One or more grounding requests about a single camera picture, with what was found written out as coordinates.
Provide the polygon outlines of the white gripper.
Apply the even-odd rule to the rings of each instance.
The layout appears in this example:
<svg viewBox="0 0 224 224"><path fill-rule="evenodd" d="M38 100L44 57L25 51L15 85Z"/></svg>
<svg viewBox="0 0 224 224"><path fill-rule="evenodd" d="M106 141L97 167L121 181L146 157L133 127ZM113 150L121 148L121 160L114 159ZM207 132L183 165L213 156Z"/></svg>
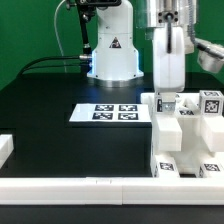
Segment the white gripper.
<svg viewBox="0 0 224 224"><path fill-rule="evenodd" d="M161 93L162 111L174 112L176 93L185 86L185 45L181 27L174 27L171 35L171 52L167 52L166 28L156 28L153 37L154 90Z"/></svg>

